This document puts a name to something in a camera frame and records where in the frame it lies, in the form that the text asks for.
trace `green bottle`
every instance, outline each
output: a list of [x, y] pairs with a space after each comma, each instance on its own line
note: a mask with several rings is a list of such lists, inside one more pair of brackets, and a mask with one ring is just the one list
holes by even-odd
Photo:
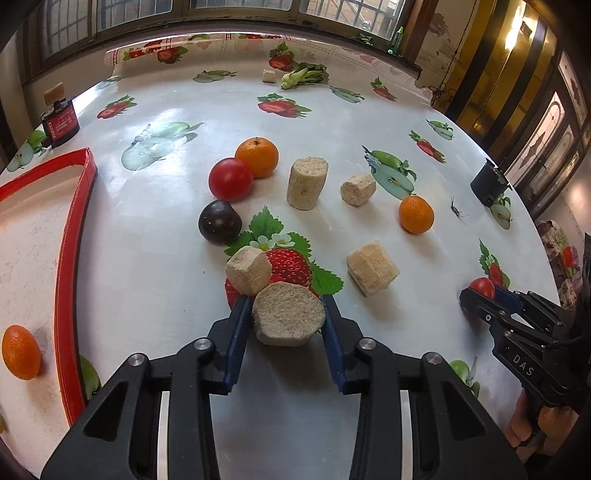
[[392, 46], [388, 49], [388, 53], [392, 55], [398, 55], [398, 50], [400, 49], [400, 43], [402, 42], [403, 33], [404, 27], [400, 27], [398, 31], [394, 34], [394, 38], [392, 39]]

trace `dark plum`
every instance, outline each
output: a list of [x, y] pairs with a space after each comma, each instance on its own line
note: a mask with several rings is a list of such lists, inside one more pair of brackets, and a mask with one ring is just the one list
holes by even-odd
[[242, 219], [225, 200], [215, 200], [199, 215], [199, 231], [213, 244], [225, 244], [242, 230]]

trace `small black cup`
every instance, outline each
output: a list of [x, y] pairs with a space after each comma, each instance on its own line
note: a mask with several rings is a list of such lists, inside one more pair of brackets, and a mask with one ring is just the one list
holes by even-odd
[[509, 180], [503, 175], [503, 172], [487, 158], [486, 164], [474, 177], [470, 187], [483, 205], [491, 207], [507, 187], [511, 188], [511, 185], [509, 185]]

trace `small orange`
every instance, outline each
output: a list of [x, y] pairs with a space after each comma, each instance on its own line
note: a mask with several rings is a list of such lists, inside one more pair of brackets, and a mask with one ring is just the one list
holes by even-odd
[[9, 372], [21, 380], [37, 376], [41, 367], [41, 351], [35, 337], [20, 325], [11, 325], [2, 337], [2, 359]]
[[266, 138], [255, 137], [245, 140], [236, 149], [234, 158], [242, 160], [256, 179], [271, 175], [279, 162], [277, 147]]
[[417, 195], [410, 195], [400, 202], [398, 219], [402, 228], [418, 235], [425, 233], [433, 226], [435, 214], [424, 199]]

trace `red label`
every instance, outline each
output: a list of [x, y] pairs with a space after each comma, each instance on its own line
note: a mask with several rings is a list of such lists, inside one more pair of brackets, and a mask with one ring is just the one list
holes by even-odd
[[69, 106], [63, 112], [47, 120], [51, 138], [57, 140], [78, 126], [78, 119], [74, 107]]

